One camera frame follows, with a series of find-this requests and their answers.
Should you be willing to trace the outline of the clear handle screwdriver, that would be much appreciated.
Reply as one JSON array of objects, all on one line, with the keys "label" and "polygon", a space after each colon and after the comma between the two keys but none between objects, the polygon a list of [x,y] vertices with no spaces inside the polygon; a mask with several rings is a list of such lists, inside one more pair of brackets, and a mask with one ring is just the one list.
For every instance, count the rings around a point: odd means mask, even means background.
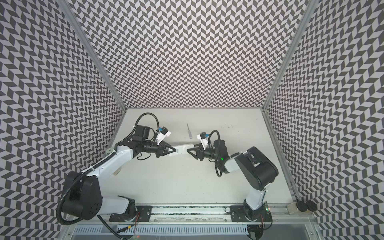
[{"label": "clear handle screwdriver", "polygon": [[189,138],[190,138],[190,139],[193,139],[193,135],[192,135],[192,132],[191,132],[191,130],[190,130],[190,128],[189,128],[189,124],[188,124],[188,123],[187,123],[187,128],[188,128]]}]

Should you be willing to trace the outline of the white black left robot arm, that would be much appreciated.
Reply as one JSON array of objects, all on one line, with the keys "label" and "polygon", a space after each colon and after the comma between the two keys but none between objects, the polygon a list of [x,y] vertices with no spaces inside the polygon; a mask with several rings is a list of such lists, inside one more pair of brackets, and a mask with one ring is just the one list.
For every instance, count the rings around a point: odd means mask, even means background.
[{"label": "white black left robot arm", "polygon": [[91,220],[99,215],[121,215],[131,221],[137,215],[135,200],[117,196],[104,197],[101,185],[122,165],[141,153],[154,153],[162,157],[176,152],[164,139],[171,135],[166,128],[158,128],[149,140],[151,128],[137,126],[133,132],[118,142],[112,152],[84,171],[70,172],[65,178],[62,197],[56,209],[56,218],[62,225],[72,225]]}]

